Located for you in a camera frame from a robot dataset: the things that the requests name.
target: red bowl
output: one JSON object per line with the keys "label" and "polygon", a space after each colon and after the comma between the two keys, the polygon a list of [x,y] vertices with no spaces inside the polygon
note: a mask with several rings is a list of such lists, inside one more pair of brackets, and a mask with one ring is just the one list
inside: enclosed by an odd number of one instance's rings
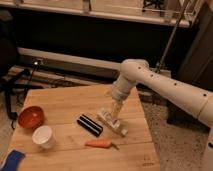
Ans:
{"label": "red bowl", "polygon": [[18,117],[18,123],[21,127],[27,129],[36,129],[44,122],[44,111],[39,106],[30,106],[24,109]]}

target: black wall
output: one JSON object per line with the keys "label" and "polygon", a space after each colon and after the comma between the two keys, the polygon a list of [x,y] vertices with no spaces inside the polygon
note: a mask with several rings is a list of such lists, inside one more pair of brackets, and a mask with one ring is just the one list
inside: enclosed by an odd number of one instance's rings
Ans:
{"label": "black wall", "polygon": [[[172,31],[170,26],[98,19],[23,9],[7,9],[13,16],[20,47],[121,62],[147,59],[155,67]],[[179,28],[166,66],[179,69],[197,28]]]}

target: metal rod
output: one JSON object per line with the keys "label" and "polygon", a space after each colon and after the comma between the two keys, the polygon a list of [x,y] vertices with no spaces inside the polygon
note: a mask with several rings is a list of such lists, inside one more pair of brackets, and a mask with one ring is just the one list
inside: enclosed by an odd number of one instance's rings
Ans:
{"label": "metal rod", "polygon": [[170,35],[170,37],[169,37],[169,41],[167,42],[166,48],[165,48],[165,50],[164,50],[164,52],[163,52],[163,56],[161,57],[160,62],[158,62],[157,65],[156,65],[156,72],[157,72],[157,73],[160,72],[160,70],[161,70],[161,68],[162,68],[162,66],[163,66],[163,64],[164,64],[164,60],[165,60],[165,58],[166,58],[166,56],[167,56],[167,54],[168,54],[168,51],[169,51],[169,49],[170,49],[170,47],[171,47],[171,44],[172,44],[172,41],[173,41],[173,39],[174,39],[175,33],[176,33],[176,31],[177,31],[177,28],[178,28],[178,26],[179,26],[179,24],[180,24],[180,21],[181,21],[181,19],[182,19],[182,16],[183,16],[183,14],[184,14],[184,12],[185,12],[185,10],[186,10],[186,7],[187,7],[189,1],[190,1],[190,0],[185,0],[184,3],[183,3],[183,6],[182,6],[182,8],[181,8],[181,10],[180,10],[180,13],[179,13],[179,15],[178,15],[177,21],[176,21],[176,23],[175,23],[175,25],[174,25],[174,27],[173,27],[172,33],[171,33],[171,35]]}

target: white object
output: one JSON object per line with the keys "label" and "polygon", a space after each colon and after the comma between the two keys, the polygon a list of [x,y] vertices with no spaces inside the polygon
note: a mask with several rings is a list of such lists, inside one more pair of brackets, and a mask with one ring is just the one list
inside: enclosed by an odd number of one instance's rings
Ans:
{"label": "white object", "polygon": [[[125,100],[137,83],[156,91],[208,127],[213,126],[212,92],[157,74],[149,69],[145,60],[128,59],[122,62],[120,76],[111,89],[112,98]],[[213,170],[212,158],[213,130],[206,146],[202,171]]]}
{"label": "white object", "polygon": [[54,144],[53,131],[49,126],[38,127],[32,136],[33,142],[45,149],[49,149]]}

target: orange object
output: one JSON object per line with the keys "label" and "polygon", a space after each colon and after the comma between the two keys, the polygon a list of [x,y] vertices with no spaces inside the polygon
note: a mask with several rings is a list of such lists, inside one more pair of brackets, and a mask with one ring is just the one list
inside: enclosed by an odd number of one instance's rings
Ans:
{"label": "orange object", "polygon": [[87,141],[85,145],[91,146],[91,147],[99,147],[99,148],[114,147],[118,150],[118,147],[115,144],[113,144],[112,142],[106,139],[93,139],[93,140]]}
{"label": "orange object", "polygon": [[18,123],[21,127],[27,129],[36,129],[44,122],[44,112],[39,106],[31,106],[24,109],[18,117]]}

